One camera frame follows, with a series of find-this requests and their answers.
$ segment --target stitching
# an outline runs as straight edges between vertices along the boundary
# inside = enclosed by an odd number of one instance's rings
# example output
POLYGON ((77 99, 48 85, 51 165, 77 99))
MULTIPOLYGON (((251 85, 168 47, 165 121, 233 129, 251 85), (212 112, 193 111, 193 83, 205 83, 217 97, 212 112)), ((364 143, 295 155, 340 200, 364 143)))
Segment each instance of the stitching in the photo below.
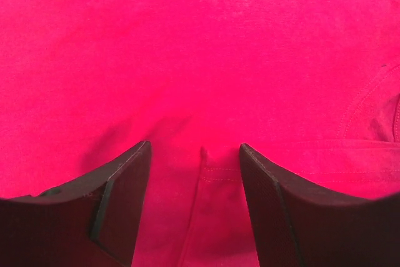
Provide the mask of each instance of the stitching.
POLYGON ((347 149, 359 149, 359 150, 370 150, 370 149, 383 149, 383 150, 392 150, 392 149, 397 149, 397 150, 400 150, 400 146, 399 147, 380 147, 380 146, 377 146, 377 147, 345 147, 345 146, 338 146, 338 147, 333 147, 333 148, 324 148, 324 147, 307 147, 307 146, 305 146, 304 148, 299 148, 299 147, 295 147, 295 146, 292 146, 292 147, 283 147, 283 146, 281 146, 281 147, 270 147, 269 148, 269 150, 272 150, 272 149, 274 149, 274 150, 280 150, 280 149, 283 149, 283 150, 293 150, 293 149, 302 149, 302 150, 314 150, 314 149, 323 149, 323 150, 337 150, 337 149, 340 149, 340 150, 347 150, 347 149))
POLYGON ((210 170, 210 171, 215 171, 215 170, 240 171, 240 170, 237 170, 237 169, 225 169, 225 168, 210 168, 210 169, 207 169, 207 170, 210 170))
POLYGON ((400 182, 400 179, 394 179, 391 181, 386 181, 383 179, 379 179, 376 181, 318 181, 318 183, 398 183, 400 182))
POLYGON ((133 154, 131 154, 128 159, 126 159, 125 162, 119 164, 118 169, 110 176, 113 177, 116 173, 120 172, 121 168, 123 168, 134 156, 139 156, 140 150, 143 148, 143 146, 146 144, 146 142, 143 142, 142 145, 135 151, 133 154))
POLYGON ((396 108, 396 119, 394 120, 394 142, 398 142, 399 141, 399 131, 398 131, 398 127, 399 127, 399 117, 400 117, 400 100, 397 103, 397 108, 396 108))
POLYGON ((202 195, 203 195, 203 187, 204 185, 201 184, 200 187, 197 187, 197 192, 196 192, 196 198, 194 199, 194 204, 193 204, 193 209, 191 212, 191 219, 189 220, 189 230, 187 232, 185 241, 184 241, 184 246, 182 249, 181 257, 179 259, 178 266, 184 266, 183 264, 185 263, 186 255, 189 251, 189 245, 191 244, 192 240, 192 235, 196 224, 196 221, 198 220, 199 214, 198 214, 198 203, 203 200, 202 195))
POLYGON ((242 181, 239 179, 229 179, 229 178, 201 178, 208 183, 212 183, 213 181, 232 181, 234 183, 241 183, 242 181))
POLYGON ((378 72, 377 75, 375 75, 375 76, 372 78, 372 80, 370 80, 370 82, 369 82, 365 87, 363 87, 363 88, 357 93, 357 95, 353 98, 353 100, 351 101, 351 103, 349 104, 349 106, 348 106, 347 109, 345 110, 345 113, 344 113, 343 116, 342 116, 342 120, 340 121, 340 124, 339 124, 339 129, 338 129, 338 131, 337 131, 337 133, 336 133, 336 137, 337 137, 337 138, 339 137, 339 133, 340 133, 342 127, 343 127, 344 119, 345 119, 347 113, 350 111, 351 106, 353 106, 353 105, 356 103, 356 99, 357 99, 358 97, 360 97, 360 95, 361 95, 363 92, 365 92, 365 90, 367 90, 367 88, 368 88, 370 85, 372 85, 372 83, 373 83, 380 75, 381 75, 381 73, 378 72))
POLYGON ((338 171, 338 172, 300 172, 299 174, 372 174, 372 173, 386 173, 386 172, 399 172, 400 169, 395 170, 382 170, 382 171, 338 171))
POLYGON ((370 90, 370 92, 367 94, 367 96, 365 96, 365 97, 361 100, 361 102, 358 104, 356 110, 355 110, 355 111, 353 112, 353 114, 351 115, 351 118, 350 118, 349 122, 347 123, 346 130, 344 131, 344 138, 347 136, 347 133, 348 133, 349 128, 350 128, 350 125, 351 125, 351 123, 352 123, 352 121, 353 121, 355 115, 356 115, 356 114, 358 113, 358 111, 361 109, 361 106, 363 105, 363 103, 365 102, 365 100, 367 100, 368 97, 370 97, 370 95, 381 85, 381 83, 382 83, 386 78, 388 78, 390 75, 392 75, 392 73, 395 72, 395 70, 397 70, 397 69, 399 69, 399 68, 400 68, 400 65, 397 65, 397 66, 394 67, 392 70, 390 70, 390 72, 388 72, 388 73, 386 74, 386 76, 383 77, 383 78, 375 85, 375 87, 374 87, 372 90, 370 90))

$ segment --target seam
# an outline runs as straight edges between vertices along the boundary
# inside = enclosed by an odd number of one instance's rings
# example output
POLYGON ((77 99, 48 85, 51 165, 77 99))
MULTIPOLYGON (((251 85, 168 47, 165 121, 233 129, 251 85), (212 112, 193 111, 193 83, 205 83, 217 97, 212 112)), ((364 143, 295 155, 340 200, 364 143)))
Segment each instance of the seam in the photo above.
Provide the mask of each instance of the seam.
POLYGON ((377 179, 375 181, 318 181, 317 183, 398 183, 400 179, 393 179, 393 180, 385 180, 385 179, 377 179))
POLYGON ((347 136, 347 133, 348 133, 348 131, 349 131, 349 128, 350 128, 350 126, 351 126, 351 123, 352 123, 352 121, 353 121, 355 115, 356 115, 356 114, 358 113, 358 111, 361 109, 361 106, 363 105, 363 103, 365 102, 365 100, 367 100, 368 97, 370 97, 370 95, 372 95, 372 93, 375 92, 375 90, 382 84, 382 82, 383 82, 385 79, 387 79, 390 75, 392 75, 393 72, 395 72, 395 71, 398 70, 399 68, 400 68, 400 65, 397 65, 396 67, 392 68, 392 70, 390 70, 390 71, 385 75, 385 77, 383 77, 383 78, 375 85, 375 87, 374 87, 372 90, 370 90, 370 92, 369 92, 365 97, 362 98, 362 100, 361 100, 361 102, 358 104, 356 110, 355 110, 355 111, 353 112, 353 114, 351 115, 350 120, 347 122, 347 126, 346 126, 346 129, 345 129, 345 131, 344 131, 344 136, 343 136, 344 138, 347 136))
POLYGON ((343 127, 343 124, 344 124, 344 120, 345 120, 345 118, 346 118, 346 115, 347 115, 348 112, 350 112, 350 108, 351 108, 353 105, 356 104, 356 100, 358 99, 358 97, 360 97, 360 95, 361 95, 363 92, 367 91, 367 90, 368 90, 368 87, 369 87, 370 85, 372 85, 372 83, 373 83, 375 80, 377 80, 377 78, 378 78, 380 75, 381 75, 381 73, 378 72, 378 73, 372 78, 372 80, 370 80, 370 82, 367 83, 367 85, 365 85, 365 87, 363 87, 363 88, 357 93, 357 95, 353 98, 353 100, 351 101, 351 103, 349 104, 349 106, 347 107, 347 109, 345 110, 345 112, 344 112, 344 114, 343 114, 343 116, 342 116, 342 120, 340 121, 340 124, 339 124, 339 129, 338 129, 338 131, 337 131, 337 133, 336 133, 336 137, 337 137, 337 138, 339 137, 339 134, 340 134, 340 132, 341 132, 341 130, 342 130, 342 127, 343 127))
POLYGON ((203 169, 206 167, 207 164, 207 151, 202 147, 201 148, 201 161, 200 161, 200 170, 199 170, 199 177, 197 179, 197 185, 196 185, 196 193, 194 195, 194 200, 193 200, 193 204, 192 204, 192 208, 191 208, 191 212, 190 212, 190 217, 189 217, 189 224, 188 224, 188 229, 186 232, 186 237, 182 246, 182 251, 181 251, 181 255, 179 257, 177 266, 184 266, 184 262, 185 262, 185 258, 186 255, 188 253, 188 249, 189 249, 189 245, 190 242, 192 240, 192 235, 193 235, 193 231, 194 231, 194 224, 196 224, 196 220, 198 218, 198 204, 201 200, 201 196, 203 195, 203 188, 204 185, 202 185, 200 183, 202 177, 201 177, 201 173, 203 171, 203 169))
POLYGON ((387 145, 393 145, 393 146, 397 146, 397 143, 394 142, 388 142, 388 141, 380 141, 380 140, 367 140, 367 139, 361 139, 361 138, 355 138, 355 139, 307 139, 307 140, 297 140, 297 141, 286 141, 286 142, 274 142, 274 141, 266 141, 264 144, 265 146, 269 146, 269 147, 275 147, 275 146, 279 146, 279 147, 287 147, 287 146, 291 146, 291 145, 296 145, 296 147, 298 147, 298 145, 308 145, 309 143, 315 143, 315 142, 324 142, 324 144, 326 144, 326 146, 331 145, 331 143, 338 143, 338 142, 352 142, 354 143, 373 143, 376 145, 382 145, 382 144, 387 144, 387 145))
POLYGON ((394 119, 394 132, 393 132, 393 136, 394 136, 394 142, 399 142, 399 117, 400 117, 400 99, 397 102, 397 108, 396 108, 396 112, 395 112, 396 116, 394 119))
POLYGON ((140 147, 137 149, 137 151, 135 151, 133 154, 131 154, 128 159, 126 159, 123 163, 120 163, 118 166, 118 169, 110 176, 110 178, 112 178, 116 173, 118 173, 122 167, 125 167, 125 165, 132 160, 133 157, 139 156, 140 150, 142 150, 143 146, 146 144, 146 142, 143 142, 142 145, 140 145, 140 147))
POLYGON ((225 170, 225 171, 237 171, 237 172, 240 172, 240 170, 237 170, 237 169, 226 169, 226 168, 210 168, 210 169, 207 169, 207 170, 210 170, 210 171, 225 170))
POLYGON ((299 174, 373 174, 373 173, 390 173, 399 172, 400 169, 395 170, 381 170, 381 171, 339 171, 339 172, 300 172, 299 174))
POLYGON ((284 218, 286 220, 286 224, 289 227, 290 234, 291 234, 292 239, 293 239, 294 251, 296 252, 296 256, 297 256, 299 267, 305 267, 304 259, 303 259, 303 256, 302 256, 301 250, 300 250, 299 239, 298 239, 298 237, 296 235, 296 232, 294 230, 291 214, 290 214, 289 208, 288 208, 288 206, 287 206, 287 204, 285 202, 284 195, 283 195, 282 189, 281 189, 281 185, 279 184, 279 182, 274 181, 274 186, 275 186, 277 195, 279 197, 279 200, 280 200, 280 203, 281 203, 281 206, 282 206, 282 210, 283 210, 284 218))
POLYGON ((212 183, 213 181, 232 181, 235 183, 242 182, 240 179, 229 179, 229 178, 201 178, 201 179, 207 181, 208 183, 212 183))
POLYGON ((400 150, 400 146, 399 147, 345 147, 345 146, 341 146, 341 147, 330 147, 330 148, 324 148, 324 147, 303 147, 303 148, 299 148, 299 147, 270 147, 268 150, 293 150, 293 149, 302 149, 302 150, 314 150, 314 149, 322 149, 322 150, 346 150, 346 149, 358 149, 358 150, 372 150, 372 149, 383 149, 383 150, 392 150, 392 149, 398 149, 400 150))

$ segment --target pink shirt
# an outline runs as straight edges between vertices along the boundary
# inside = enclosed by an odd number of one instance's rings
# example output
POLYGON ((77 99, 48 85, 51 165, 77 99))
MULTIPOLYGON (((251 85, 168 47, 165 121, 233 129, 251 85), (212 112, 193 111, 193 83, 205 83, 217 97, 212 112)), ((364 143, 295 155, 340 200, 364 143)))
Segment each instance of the pink shirt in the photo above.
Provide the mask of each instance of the pink shirt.
POLYGON ((400 190, 400 0, 0 0, 0 196, 153 145, 133 266, 257 266, 238 149, 400 190))

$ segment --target pink t-shirt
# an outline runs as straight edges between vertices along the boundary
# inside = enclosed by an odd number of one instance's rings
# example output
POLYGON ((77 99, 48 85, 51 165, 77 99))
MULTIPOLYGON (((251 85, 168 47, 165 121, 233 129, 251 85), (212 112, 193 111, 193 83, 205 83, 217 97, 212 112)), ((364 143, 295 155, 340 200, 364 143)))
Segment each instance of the pink t-shirt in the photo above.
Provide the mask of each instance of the pink t-shirt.
POLYGON ((400 0, 0 0, 0 196, 153 145, 133 266, 257 266, 248 143, 400 191, 400 0))

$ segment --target pink fabric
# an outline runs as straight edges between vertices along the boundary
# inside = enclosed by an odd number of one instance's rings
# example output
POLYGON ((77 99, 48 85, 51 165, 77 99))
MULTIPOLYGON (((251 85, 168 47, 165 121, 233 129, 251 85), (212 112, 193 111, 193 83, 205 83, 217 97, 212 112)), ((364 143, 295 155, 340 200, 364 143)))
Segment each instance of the pink fabric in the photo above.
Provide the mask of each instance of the pink fabric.
POLYGON ((154 148, 134 266, 257 266, 246 142, 400 190, 400 0, 0 0, 0 196, 154 148))

